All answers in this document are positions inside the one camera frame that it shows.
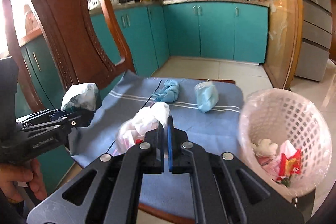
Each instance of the blue face mask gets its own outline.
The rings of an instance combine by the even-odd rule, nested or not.
[[[212,81],[199,83],[195,86],[197,107],[202,112],[208,112],[218,102],[218,91]]]

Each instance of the silver bolt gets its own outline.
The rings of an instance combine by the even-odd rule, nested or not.
[[[182,147],[185,148],[185,149],[190,149],[193,147],[193,143],[192,142],[184,142],[182,144]]]
[[[110,154],[103,154],[100,156],[100,160],[103,162],[107,162],[111,159],[111,155]]]
[[[151,144],[150,143],[146,143],[146,142],[144,142],[144,143],[141,143],[140,144],[140,148],[141,149],[148,149],[148,148],[150,148],[151,147]]]
[[[233,160],[233,154],[230,152],[223,153],[222,157],[224,160]]]

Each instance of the tile floor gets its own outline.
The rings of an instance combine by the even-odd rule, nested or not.
[[[320,83],[295,77],[291,90],[310,99],[321,111],[330,129],[332,141],[336,143],[336,65],[328,62],[325,76]],[[171,57],[166,64],[156,71],[155,77],[198,78],[198,79],[227,79],[235,80],[242,90],[244,99],[257,90],[272,88],[262,66],[249,63],[236,63],[231,61]],[[67,178],[76,175],[80,168],[74,166]],[[322,204],[333,186],[336,178],[336,160],[332,161],[325,180],[317,187],[314,203],[315,212]],[[138,224],[168,224],[145,212],[139,211]]]

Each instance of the white stripe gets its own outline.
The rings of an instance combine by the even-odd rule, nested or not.
[[[148,97],[142,97],[142,96],[136,96],[136,95],[130,95],[130,94],[120,94],[120,93],[115,92],[114,90],[111,90],[110,93],[114,93],[115,95],[122,96],[124,98],[132,97],[132,98],[146,99],[146,101],[148,100]],[[179,101],[175,101],[174,103],[191,105],[191,106],[197,106],[197,104],[186,103],[186,102],[179,102]],[[230,106],[230,105],[228,105],[228,106],[214,106],[214,107],[234,107],[234,108],[240,109],[237,106]]]
[[[132,101],[141,101],[141,102],[146,102],[147,100],[142,100],[142,99],[137,99],[137,98],[128,98],[128,97],[124,97],[123,95],[115,95],[112,94],[111,92],[109,93],[109,95],[115,97],[115,98],[119,98],[119,99],[127,99],[127,100],[132,100]],[[151,99],[148,101],[149,103],[154,103],[154,101]],[[179,107],[184,107],[184,108],[192,108],[192,109],[198,109],[197,107],[191,107],[191,106],[183,106],[183,105],[176,105],[176,104],[169,104],[170,106],[179,106]],[[240,111],[238,110],[234,110],[234,109],[211,109],[214,111],[233,111],[233,112],[237,112],[240,113]]]

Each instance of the wooden chair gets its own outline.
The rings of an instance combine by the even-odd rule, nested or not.
[[[87,0],[30,0],[33,11],[58,69],[64,90],[79,83],[107,87],[122,72],[135,72],[130,49],[115,18],[110,0],[100,0],[108,28],[121,60],[113,64],[93,29]],[[19,66],[18,81],[31,107],[45,109],[31,81],[18,43],[10,0],[2,0],[9,54]]]

